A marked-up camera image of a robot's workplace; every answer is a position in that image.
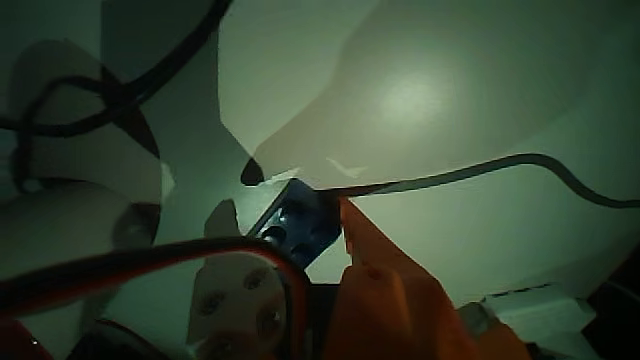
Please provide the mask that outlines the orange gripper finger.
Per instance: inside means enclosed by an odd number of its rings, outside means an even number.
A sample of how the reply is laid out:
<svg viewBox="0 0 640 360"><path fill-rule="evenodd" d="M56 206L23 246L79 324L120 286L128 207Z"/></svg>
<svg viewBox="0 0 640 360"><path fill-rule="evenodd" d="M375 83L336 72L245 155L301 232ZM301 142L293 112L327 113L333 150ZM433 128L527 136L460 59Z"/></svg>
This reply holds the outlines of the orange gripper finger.
<svg viewBox="0 0 640 360"><path fill-rule="evenodd" d="M475 335L440 282L356 205L340 201L352 263L341 278L322 355L326 359L527 359L525 343L499 320Z"/></svg>

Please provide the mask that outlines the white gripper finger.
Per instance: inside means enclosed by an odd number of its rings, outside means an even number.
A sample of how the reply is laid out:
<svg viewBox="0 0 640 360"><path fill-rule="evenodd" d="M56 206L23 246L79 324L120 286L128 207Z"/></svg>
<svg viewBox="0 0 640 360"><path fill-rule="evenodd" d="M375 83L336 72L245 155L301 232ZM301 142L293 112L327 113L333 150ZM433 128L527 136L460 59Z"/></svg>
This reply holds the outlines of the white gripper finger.
<svg viewBox="0 0 640 360"><path fill-rule="evenodd" d="M186 348L194 359L298 359L300 268L266 250L207 257L195 275Z"/></svg>

